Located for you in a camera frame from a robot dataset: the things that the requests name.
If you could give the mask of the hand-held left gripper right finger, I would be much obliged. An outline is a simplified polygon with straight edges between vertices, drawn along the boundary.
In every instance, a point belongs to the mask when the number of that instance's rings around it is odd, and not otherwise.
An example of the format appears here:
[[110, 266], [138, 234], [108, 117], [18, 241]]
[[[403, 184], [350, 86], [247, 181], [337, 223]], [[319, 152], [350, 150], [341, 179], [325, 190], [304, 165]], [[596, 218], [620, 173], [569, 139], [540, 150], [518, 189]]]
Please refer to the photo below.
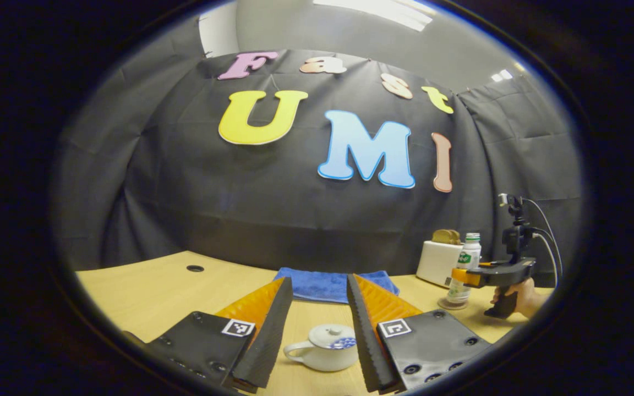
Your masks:
[[357, 274], [347, 276], [346, 293], [370, 393], [422, 388], [491, 348], [448, 311], [421, 311]]

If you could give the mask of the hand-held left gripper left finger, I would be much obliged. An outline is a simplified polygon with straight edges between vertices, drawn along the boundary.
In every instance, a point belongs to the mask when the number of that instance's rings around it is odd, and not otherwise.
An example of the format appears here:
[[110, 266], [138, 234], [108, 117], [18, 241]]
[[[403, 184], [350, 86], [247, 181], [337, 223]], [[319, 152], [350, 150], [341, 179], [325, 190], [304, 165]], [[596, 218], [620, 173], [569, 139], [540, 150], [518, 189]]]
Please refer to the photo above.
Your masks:
[[196, 381], [254, 393], [274, 370], [292, 300], [291, 278], [279, 278], [214, 314], [192, 311], [146, 349]]

